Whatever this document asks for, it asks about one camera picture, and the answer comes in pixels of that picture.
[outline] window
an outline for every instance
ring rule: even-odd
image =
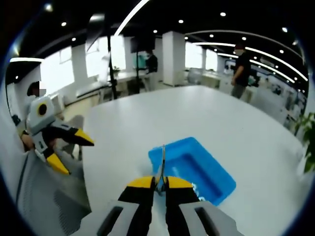
[[[218,55],[214,51],[207,49],[206,51],[206,70],[217,71]]]
[[[111,37],[111,56],[113,67],[126,69],[125,45],[122,36]],[[101,58],[108,54],[107,37],[99,38],[86,54],[88,77],[98,75],[101,68]]]
[[[40,65],[40,76],[46,86],[46,95],[74,83],[71,47],[45,58]]]
[[[202,68],[202,47],[186,42],[185,44],[185,67]]]
[[[60,63],[71,60],[71,47],[67,47],[60,51]]]

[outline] face mask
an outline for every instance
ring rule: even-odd
[[[237,49],[234,52],[235,52],[236,55],[240,56],[241,54],[243,54],[244,50]]]

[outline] blue tray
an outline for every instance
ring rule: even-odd
[[[162,163],[162,147],[149,151],[153,174]],[[165,176],[193,183],[197,196],[218,206],[236,188],[236,182],[193,137],[165,145]]]

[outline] black pole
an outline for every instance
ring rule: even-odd
[[[111,35],[109,31],[107,31],[107,46],[108,46],[108,52],[111,52],[111,45],[110,45],[110,38]],[[113,92],[113,97],[114,99],[117,99],[117,91],[116,91],[116,85],[117,85],[117,80],[114,78],[114,71],[113,71],[113,66],[112,66],[112,54],[110,54],[109,57],[109,75],[110,75],[110,83],[112,84],[112,92]]]
[[[137,72],[137,77],[136,77],[137,90],[136,90],[136,92],[140,93],[138,49],[137,49],[137,52],[136,52],[136,72]]]

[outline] white table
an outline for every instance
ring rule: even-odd
[[[83,147],[92,211],[151,173],[150,149],[189,136],[235,179],[236,189],[219,208],[244,235],[280,235],[304,202],[295,175],[298,140],[264,112],[211,88],[170,88],[104,103],[85,117],[84,130],[95,140],[95,147]],[[167,235],[162,206],[156,197],[150,236]]]

